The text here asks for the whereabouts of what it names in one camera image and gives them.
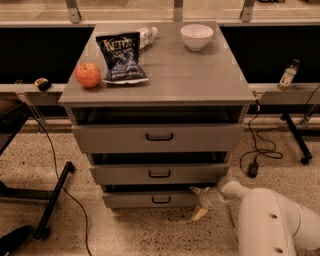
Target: black cable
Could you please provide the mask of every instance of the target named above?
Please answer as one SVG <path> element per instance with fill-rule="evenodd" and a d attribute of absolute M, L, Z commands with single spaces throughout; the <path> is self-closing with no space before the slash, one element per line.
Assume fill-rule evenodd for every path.
<path fill-rule="evenodd" d="M 273 146 L 273 148 L 272 148 L 272 149 L 268 149 L 268 148 L 259 148 L 259 147 L 258 147 L 257 138 L 256 138 L 256 136 L 254 135 L 254 132 L 253 132 L 253 130 L 252 130 L 252 128 L 251 128 L 251 123 L 252 123 L 258 116 L 259 116 L 259 112 L 248 122 L 248 127 L 249 127 L 250 133 L 251 133 L 251 135 L 252 135 L 252 138 L 253 138 L 253 140 L 254 140 L 254 150 L 248 151 L 248 152 L 244 153 L 244 154 L 240 157 L 240 169 L 241 169 L 241 171 L 243 172 L 243 174 L 245 174 L 246 176 L 248 176 L 248 177 L 250 177 L 250 178 L 252 178 L 252 176 L 251 176 L 247 171 L 245 171 L 244 168 L 243 168 L 243 166 L 242 166 L 242 159 L 243 159 L 246 155 L 256 153 L 255 156 L 254 156 L 254 161 L 253 161 L 253 162 L 256 162 L 256 161 L 257 161 L 257 158 L 258 158 L 259 155 L 263 155 L 263 156 L 265 156 L 265 157 L 272 158 L 272 159 L 282 159 L 282 158 L 283 158 L 282 153 L 279 152 L 279 151 L 276 151 L 276 149 L 277 149 L 276 144 L 275 144 L 273 141 L 271 141 L 271 140 L 267 140 L 267 139 L 263 138 L 263 137 L 259 134 L 259 132 L 269 131 L 269 130 L 275 130 L 275 129 L 278 129 L 279 127 L 277 127 L 277 128 L 272 128 L 272 129 L 267 129 L 267 130 L 259 130 L 259 131 L 257 132 L 257 136 L 258 136 L 261 140 L 263 140 L 263 141 L 265 141 L 265 142 L 268 142 L 268 143 L 271 143 L 271 145 Z"/>
<path fill-rule="evenodd" d="M 318 87 L 311 93 L 309 99 L 306 101 L 306 103 L 304 105 L 307 105 L 310 100 L 312 99 L 313 95 L 316 93 L 316 91 L 320 88 L 320 84 L 318 85 Z M 257 114 L 248 122 L 248 127 L 249 127 L 249 130 L 251 132 L 251 135 L 253 137 L 253 140 L 254 140 L 254 147 L 255 149 L 252 150 L 252 151 L 249 151 L 249 152 L 246 152 L 244 153 L 241 157 L 240 157 L 240 169 L 241 171 L 248 177 L 250 177 L 250 175 L 248 174 L 248 172 L 246 172 L 244 169 L 243 169 L 243 166 L 242 166 L 242 159 L 246 156 L 246 155 L 249 155 L 249 154 L 253 154 L 253 153 L 256 153 L 255 157 L 254 157 L 254 161 L 257 160 L 257 157 L 259 155 L 263 155 L 263 156 L 266 156 L 268 158 L 272 158 L 272 159 L 282 159 L 283 158 L 283 154 L 276 151 L 276 144 L 271 141 L 271 140 L 267 140 L 265 138 L 263 138 L 260 133 L 261 132 L 268 132 L 268 131 L 273 131 L 273 130 L 277 130 L 277 129 L 281 129 L 281 128 L 288 128 L 288 126 L 279 126 L 279 127 L 275 127 L 275 128 L 269 128 L 269 129 L 265 129 L 265 130 L 258 130 L 257 131 L 257 136 L 265 141 L 265 142 L 268 142 L 270 143 L 271 145 L 273 145 L 273 148 L 272 149 L 259 149 L 258 146 L 257 146 L 257 139 L 252 131 L 252 128 L 251 128 L 251 123 L 259 116 L 259 113 L 260 113 L 260 105 L 259 105 L 259 102 L 256 101 L 257 103 Z M 298 126 L 300 124 L 302 124 L 303 122 L 305 121 L 305 118 L 303 118 L 302 121 L 300 121 L 299 123 L 295 124 L 295 126 Z"/>
<path fill-rule="evenodd" d="M 60 176 L 58 174 L 58 167 L 57 167 L 57 158 L 56 158 L 56 153 L 55 153 L 55 149 L 54 149 L 54 146 L 53 146 L 53 143 L 52 143 L 52 140 L 46 130 L 46 128 L 41 124 L 41 122 L 39 120 L 37 120 L 37 118 L 35 118 L 35 116 L 33 116 L 34 120 L 36 120 L 36 122 L 39 124 L 39 126 L 41 127 L 41 129 L 44 131 L 44 133 L 46 134 L 48 140 L 49 140 L 49 143 L 50 143 L 50 146 L 51 146 L 51 150 L 52 150 L 52 155 L 53 155 L 53 162 L 54 162 L 54 169 L 55 169 L 55 172 L 56 172 L 56 175 L 57 175 L 57 178 L 58 180 L 60 179 Z M 90 256 L 92 256 L 91 254 L 91 251 L 90 251 L 90 248 L 89 248 L 89 243 L 88 243 L 88 240 L 89 240 L 89 221 L 88 221 L 88 215 L 87 215 L 87 212 L 86 210 L 84 209 L 83 205 L 76 199 L 74 198 L 68 191 L 65 187 L 62 187 L 62 189 L 64 190 L 64 192 L 73 200 L 75 201 L 79 206 L 80 208 L 82 209 L 83 211 L 83 214 L 84 214 L 84 217 L 85 217 L 85 222 L 86 222 L 86 235 L 85 235 L 85 244 L 86 244 L 86 249 L 87 249 L 87 252 Z"/>
<path fill-rule="evenodd" d="M 316 91 L 317 91 L 319 88 L 320 88 L 320 84 L 319 84 L 318 87 L 311 93 L 309 99 L 308 99 L 307 102 L 304 104 L 305 106 L 308 105 L 308 103 L 309 103 L 310 100 L 312 99 L 313 95 L 316 93 Z M 302 124 L 302 123 L 306 120 L 306 114 L 307 114 L 307 111 L 304 112 L 304 117 L 303 117 L 303 119 L 302 119 L 299 123 L 295 124 L 294 126 L 298 126 L 298 125 Z"/>

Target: white bowl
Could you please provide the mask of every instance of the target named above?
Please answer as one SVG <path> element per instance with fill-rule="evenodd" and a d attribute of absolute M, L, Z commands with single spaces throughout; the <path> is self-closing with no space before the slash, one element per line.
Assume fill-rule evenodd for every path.
<path fill-rule="evenodd" d="M 212 28 L 201 24 L 190 24 L 181 29 L 182 41 L 192 51 L 200 51 L 210 42 L 212 35 Z"/>

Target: cabinet top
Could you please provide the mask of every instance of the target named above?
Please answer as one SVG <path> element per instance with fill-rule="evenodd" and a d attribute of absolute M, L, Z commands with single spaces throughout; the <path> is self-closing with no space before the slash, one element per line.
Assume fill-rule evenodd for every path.
<path fill-rule="evenodd" d="M 190 22 L 97 24 L 79 59 L 94 62 L 104 78 L 107 65 L 96 36 L 157 27 L 151 45 L 140 51 L 139 65 L 149 81 L 115 85 L 101 82 L 93 89 L 83 88 L 71 75 L 59 100 L 70 106 L 108 105 L 236 105 L 254 101 L 251 90 L 216 22 L 205 24 L 214 30 L 209 44 L 193 52 L 184 45 L 180 30 Z"/>

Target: drawer handle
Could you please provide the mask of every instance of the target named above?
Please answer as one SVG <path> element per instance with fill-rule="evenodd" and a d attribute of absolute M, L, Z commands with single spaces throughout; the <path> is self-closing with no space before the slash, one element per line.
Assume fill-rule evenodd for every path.
<path fill-rule="evenodd" d="M 155 178 L 155 179 L 163 179 L 163 178 L 169 178 L 171 176 L 171 171 L 168 171 L 168 174 L 152 174 L 152 171 L 149 171 L 149 177 Z"/>
<path fill-rule="evenodd" d="M 152 136 L 149 133 L 146 134 L 146 139 L 148 141 L 169 141 L 173 139 L 173 133 L 165 136 Z"/>
<path fill-rule="evenodd" d="M 155 199 L 152 197 L 152 203 L 154 204 L 168 204 L 171 202 L 171 197 L 169 196 L 167 199 Z"/>

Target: gray drawer cabinet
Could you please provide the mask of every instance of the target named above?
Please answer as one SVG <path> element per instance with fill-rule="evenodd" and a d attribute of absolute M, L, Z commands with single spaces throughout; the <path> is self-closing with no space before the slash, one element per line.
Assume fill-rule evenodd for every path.
<path fill-rule="evenodd" d="M 199 53 L 181 41 L 187 23 L 95 27 L 79 61 L 93 61 L 102 71 L 96 35 L 143 26 L 159 30 L 157 40 L 140 52 L 148 82 L 85 90 L 72 74 L 59 101 L 107 207 L 195 206 L 190 186 L 213 186 L 227 174 L 254 98 L 219 27 L 202 23 L 215 37 Z"/>

